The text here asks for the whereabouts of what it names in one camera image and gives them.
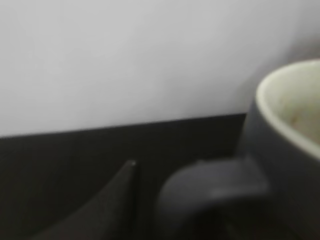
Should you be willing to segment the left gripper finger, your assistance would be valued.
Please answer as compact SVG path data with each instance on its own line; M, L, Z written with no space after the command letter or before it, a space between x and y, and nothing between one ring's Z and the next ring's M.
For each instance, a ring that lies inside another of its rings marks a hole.
M137 162L128 160L81 208L32 240L123 240L135 218Z

